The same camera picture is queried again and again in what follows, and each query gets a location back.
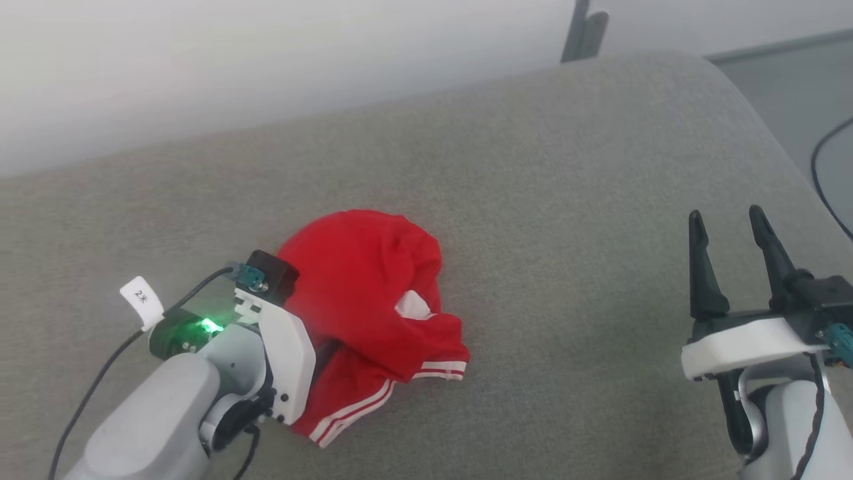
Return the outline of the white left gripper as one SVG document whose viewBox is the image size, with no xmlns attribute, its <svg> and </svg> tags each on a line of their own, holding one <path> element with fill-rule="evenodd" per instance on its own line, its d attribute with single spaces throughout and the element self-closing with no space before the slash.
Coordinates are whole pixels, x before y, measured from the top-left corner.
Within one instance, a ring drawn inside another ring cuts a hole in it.
<svg viewBox="0 0 853 480">
<path fill-rule="evenodd" d="M 315 351 L 301 319 L 240 288 L 235 289 L 235 315 L 238 322 L 259 331 L 260 379 L 252 393 L 261 400 L 262 413 L 283 425 L 293 425 L 307 408 L 314 372 L 319 379 L 339 341 L 326 339 Z"/>
</svg>

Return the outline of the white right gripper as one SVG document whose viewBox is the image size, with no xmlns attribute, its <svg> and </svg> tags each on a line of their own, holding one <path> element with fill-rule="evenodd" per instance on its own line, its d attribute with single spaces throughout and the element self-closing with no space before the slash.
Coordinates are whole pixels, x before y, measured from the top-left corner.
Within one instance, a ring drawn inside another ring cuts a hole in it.
<svg viewBox="0 0 853 480">
<path fill-rule="evenodd" d="M 764 210 L 749 208 L 750 228 L 762 250 L 774 312 L 786 309 L 786 277 L 794 271 L 791 259 Z M 729 301 L 720 291 L 707 247 L 709 238 L 700 211 L 688 216 L 690 316 L 695 320 L 721 318 Z M 825 345 L 808 345 L 780 314 L 737 319 L 733 328 L 700 337 L 700 323 L 680 352 L 686 379 L 717 383 L 727 419 L 729 440 L 739 455 L 762 455 L 770 443 L 765 410 L 750 398 L 750 382 L 777 379 L 781 383 L 811 381 L 828 389 L 822 361 Z"/>
</svg>

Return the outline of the red basketball jersey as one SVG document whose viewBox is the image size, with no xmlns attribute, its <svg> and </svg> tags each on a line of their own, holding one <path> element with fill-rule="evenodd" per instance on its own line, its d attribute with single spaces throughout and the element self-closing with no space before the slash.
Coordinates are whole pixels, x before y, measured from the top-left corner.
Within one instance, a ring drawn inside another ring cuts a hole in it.
<svg viewBox="0 0 853 480">
<path fill-rule="evenodd" d="M 401 215 L 350 210 L 302 228 L 278 256 L 299 278 L 285 308 L 314 346 L 339 344 L 293 431 L 319 447 L 413 379 L 460 381 L 471 355 L 442 310 L 438 240 Z"/>
</svg>

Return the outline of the white paper label tag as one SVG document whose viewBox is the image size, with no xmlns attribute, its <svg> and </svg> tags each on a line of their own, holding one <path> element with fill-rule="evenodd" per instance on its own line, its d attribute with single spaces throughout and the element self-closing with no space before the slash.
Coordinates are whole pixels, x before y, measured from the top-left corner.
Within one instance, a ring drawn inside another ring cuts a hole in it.
<svg viewBox="0 0 853 480">
<path fill-rule="evenodd" d="M 165 308 L 161 300 L 142 276 L 134 277 L 123 285 L 119 292 L 137 312 L 143 332 L 151 331 L 164 319 Z"/>
</svg>

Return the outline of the grey fabric sofa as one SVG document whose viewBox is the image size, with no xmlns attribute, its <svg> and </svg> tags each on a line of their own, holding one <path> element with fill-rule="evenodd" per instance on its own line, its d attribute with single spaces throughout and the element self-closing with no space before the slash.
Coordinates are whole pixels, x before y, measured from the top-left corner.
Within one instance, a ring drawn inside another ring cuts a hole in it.
<svg viewBox="0 0 853 480">
<path fill-rule="evenodd" d="M 798 267 L 853 243 L 731 82 L 678 53 L 217 133 L 0 180 L 0 480 L 45 480 L 98 370 L 227 261 L 345 209 L 438 239 L 460 382 L 396 386 L 326 449 L 266 422 L 246 480 L 732 480 L 716 384 L 686 380 L 688 214 L 735 311 L 770 289 L 748 209 Z"/>
</svg>

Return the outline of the grey metal post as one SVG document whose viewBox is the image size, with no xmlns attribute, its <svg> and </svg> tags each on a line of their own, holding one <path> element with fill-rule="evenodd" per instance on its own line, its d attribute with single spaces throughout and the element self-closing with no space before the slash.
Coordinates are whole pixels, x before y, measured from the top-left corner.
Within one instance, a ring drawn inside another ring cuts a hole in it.
<svg viewBox="0 0 853 480">
<path fill-rule="evenodd" d="M 603 9 L 593 9 L 592 0 L 574 0 L 560 64 L 597 57 L 609 21 L 610 13 Z"/>
</svg>

